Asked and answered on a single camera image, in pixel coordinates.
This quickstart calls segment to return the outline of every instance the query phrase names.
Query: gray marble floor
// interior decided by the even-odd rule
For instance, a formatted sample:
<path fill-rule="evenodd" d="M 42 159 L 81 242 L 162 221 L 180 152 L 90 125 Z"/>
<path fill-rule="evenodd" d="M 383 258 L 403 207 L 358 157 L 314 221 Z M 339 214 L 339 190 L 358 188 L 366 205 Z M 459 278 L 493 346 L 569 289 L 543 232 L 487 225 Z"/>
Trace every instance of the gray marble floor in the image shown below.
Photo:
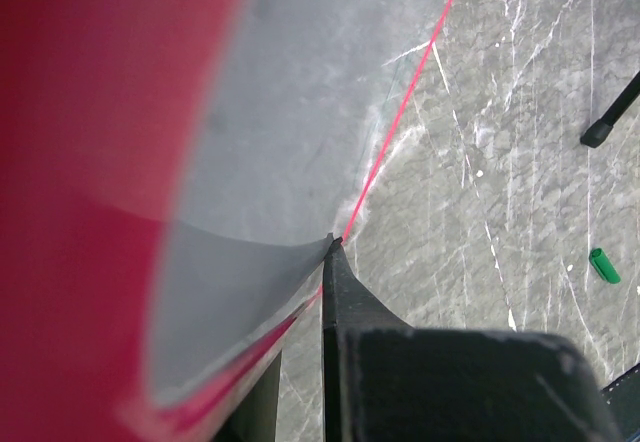
<path fill-rule="evenodd" d="M 638 362 L 640 103 L 600 148 L 578 138 L 640 69 L 639 9 L 455 1 L 347 245 L 397 315 L 561 334 L 603 385 Z M 590 268 L 594 247 L 620 284 Z M 318 318 L 284 351 L 279 441 L 322 440 Z"/>

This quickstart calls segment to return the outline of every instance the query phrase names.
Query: green marker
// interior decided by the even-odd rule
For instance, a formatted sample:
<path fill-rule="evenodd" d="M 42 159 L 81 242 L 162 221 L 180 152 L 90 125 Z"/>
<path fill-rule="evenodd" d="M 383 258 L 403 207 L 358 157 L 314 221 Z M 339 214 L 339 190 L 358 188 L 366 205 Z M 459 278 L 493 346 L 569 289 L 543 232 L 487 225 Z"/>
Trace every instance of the green marker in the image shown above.
<path fill-rule="evenodd" d="M 610 284 L 617 284 L 620 282 L 620 276 L 616 269 L 613 268 L 609 258 L 602 249 L 593 249 L 589 254 L 589 262 L 596 269 L 600 277 L 609 282 Z"/>

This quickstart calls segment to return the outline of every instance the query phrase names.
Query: black rubber foot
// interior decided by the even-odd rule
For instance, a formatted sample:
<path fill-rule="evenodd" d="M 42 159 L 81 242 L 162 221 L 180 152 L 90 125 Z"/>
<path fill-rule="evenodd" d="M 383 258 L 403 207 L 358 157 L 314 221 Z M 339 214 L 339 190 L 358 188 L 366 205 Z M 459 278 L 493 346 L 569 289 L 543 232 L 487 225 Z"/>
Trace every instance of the black rubber foot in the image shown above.
<path fill-rule="evenodd" d="M 613 126 L 606 124 L 602 119 L 596 120 L 595 123 L 587 129 L 580 137 L 580 143 L 595 149 L 602 142 L 607 140 L 607 136 L 613 129 Z"/>

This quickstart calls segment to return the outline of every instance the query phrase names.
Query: black plastic piece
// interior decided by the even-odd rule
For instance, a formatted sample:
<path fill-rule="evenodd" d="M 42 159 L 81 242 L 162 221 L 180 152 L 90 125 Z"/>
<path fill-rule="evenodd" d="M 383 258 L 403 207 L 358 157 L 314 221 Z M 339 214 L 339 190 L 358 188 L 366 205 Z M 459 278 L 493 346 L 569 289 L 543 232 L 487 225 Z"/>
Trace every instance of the black plastic piece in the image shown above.
<path fill-rule="evenodd" d="M 638 98 L 638 95 L 640 95 L 640 72 L 625 87 L 605 114 L 580 137 L 580 143 L 594 149 L 600 146 L 606 140 L 618 119 Z"/>
<path fill-rule="evenodd" d="M 640 364 L 603 389 L 602 395 L 625 440 L 640 440 Z"/>
<path fill-rule="evenodd" d="M 582 134 L 582 137 L 580 137 L 580 143 L 595 149 L 596 147 L 599 147 L 602 142 L 607 140 L 612 129 L 613 126 L 607 125 L 604 120 L 596 120 L 595 123 L 589 127 L 584 134 Z"/>
<path fill-rule="evenodd" d="M 580 353 L 561 337 L 413 329 L 325 259 L 326 442 L 621 440 Z"/>

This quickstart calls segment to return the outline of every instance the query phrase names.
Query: red line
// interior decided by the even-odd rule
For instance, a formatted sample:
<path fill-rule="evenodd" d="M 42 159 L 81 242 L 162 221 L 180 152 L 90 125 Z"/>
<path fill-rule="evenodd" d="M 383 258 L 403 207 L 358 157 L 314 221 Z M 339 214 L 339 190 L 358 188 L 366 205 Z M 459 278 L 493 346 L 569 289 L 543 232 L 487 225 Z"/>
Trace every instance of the red line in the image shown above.
<path fill-rule="evenodd" d="M 353 209 L 353 213 L 351 214 L 351 218 L 349 219 L 349 223 L 347 224 L 347 228 L 344 229 L 344 233 L 342 234 L 342 240 L 346 241 L 349 233 L 351 232 L 351 228 L 353 227 L 354 222 L 356 221 L 356 217 L 358 216 L 358 212 L 360 211 L 360 207 L 362 206 L 362 202 L 364 202 L 365 197 L 367 196 L 367 192 L 369 192 L 369 188 L 371 187 L 371 183 L 373 179 L 375 179 L 378 170 L 380 169 L 380 164 L 382 164 L 382 160 L 384 159 L 384 154 L 387 152 L 389 148 L 389 144 L 391 143 L 391 139 L 393 138 L 393 134 L 398 128 L 398 124 L 400 123 L 400 119 L 402 118 L 402 114 L 407 107 L 407 103 L 409 103 L 409 98 L 411 94 L 413 94 L 414 89 L 416 88 L 416 84 L 418 83 L 418 79 L 420 78 L 420 74 L 422 73 L 422 69 L 424 68 L 424 64 L 427 62 L 427 58 L 431 53 L 431 48 L 433 47 L 440 30 L 444 24 L 444 20 L 447 18 L 447 14 L 449 13 L 449 9 L 451 8 L 451 4 L 453 0 L 447 0 L 447 5 L 444 7 L 444 11 L 440 16 L 440 20 L 438 20 L 438 24 L 436 25 L 435 30 L 433 31 L 433 35 L 431 36 L 431 40 L 429 41 L 429 45 L 424 51 L 424 55 L 420 60 L 420 64 L 418 64 L 418 68 L 416 69 L 415 74 L 413 75 L 413 79 L 411 80 L 411 84 L 407 89 L 407 93 L 402 99 L 402 104 L 400 104 L 400 108 L 398 109 L 398 113 L 393 119 L 393 123 L 391 124 L 391 128 L 387 133 L 387 137 L 384 140 L 384 144 L 382 144 L 382 148 L 380 149 L 380 153 L 378 154 L 378 158 L 376 159 L 376 163 L 373 165 L 371 172 L 369 173 L 369 178 L 367 179 L 367 183 L 364 184 L 364 189 L 362 189 L 362 193 L 360 194 L 360 198 L 358 199 L 358 203 L 356 204 L 356 208 Z"/>

